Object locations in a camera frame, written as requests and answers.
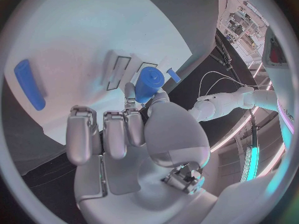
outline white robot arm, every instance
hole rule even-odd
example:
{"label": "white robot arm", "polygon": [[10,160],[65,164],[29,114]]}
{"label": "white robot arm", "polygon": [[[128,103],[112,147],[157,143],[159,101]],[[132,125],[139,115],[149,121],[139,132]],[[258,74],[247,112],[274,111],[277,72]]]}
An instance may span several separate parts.
{"label": "white robot arm", "polygon": [[235,108],[251,109],[253,106],[277,111],[275,92],[241,87],[233,93],[201,96],[189,112],[200,122],[225,116]]}

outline white curved surface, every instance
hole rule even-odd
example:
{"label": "white curved surface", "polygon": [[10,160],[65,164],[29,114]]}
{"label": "white curved surface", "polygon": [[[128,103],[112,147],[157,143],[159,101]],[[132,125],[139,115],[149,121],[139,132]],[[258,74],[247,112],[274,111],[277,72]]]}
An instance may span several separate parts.
{"label": "white curved surface", "polygon": [[[11,91],[44,133],[61,144],[73,105],[95,109],[100,130],[103,112],[124,108],[121,89],[106,91],[109,51],[134,53],[143,62],[158,64],[165,81],[170,78],[167,69],[176,71],[191,55],[179,32],[150,0],[25,0],[9,20],[5,36],[10,46],[5,77]],[[34,109],[14,75],[23,59],[30,60],[46,100],[42,111]],[[138,61],[128,66],[132,74]]]}

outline small blue object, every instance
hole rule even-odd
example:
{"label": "small blue object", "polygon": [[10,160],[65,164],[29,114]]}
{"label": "small blue object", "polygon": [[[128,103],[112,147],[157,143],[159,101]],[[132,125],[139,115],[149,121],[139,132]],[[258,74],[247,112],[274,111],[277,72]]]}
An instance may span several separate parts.
{"label": "small blue object", "polygon": [[17,81],[34,108],[37,111],[41,111],[43,108],[45,108],[46,101],[36,85],[29,61],[23,60],[17,64],[17,66],[14,68],[14,73]]}
{"label": "small blue object", "polygon": [[144,67],[135,85],[136,101],[148,102],[164,85],[164,75],[155,67]]}
{"label": "small blue object", "polygon": [[181,81],[181,78],[176,74],[176,72],[173,71],[172,68],[170,68],[167,73],[169,73],[169,75],[171,76],[171,78],[173,78],[173,80],[176,83],[179,83]]}

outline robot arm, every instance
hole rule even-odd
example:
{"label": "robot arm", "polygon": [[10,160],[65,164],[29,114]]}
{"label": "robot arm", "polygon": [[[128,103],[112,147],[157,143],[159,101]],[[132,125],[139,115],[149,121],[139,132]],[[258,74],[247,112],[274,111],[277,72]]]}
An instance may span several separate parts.
{"label": "robot arm", "polygon": [[241,87],[233,93],[201,96],[189,112],[200,122],[225,116],[235,108],[251,109],[253,106],[277,111],[275,92]]}

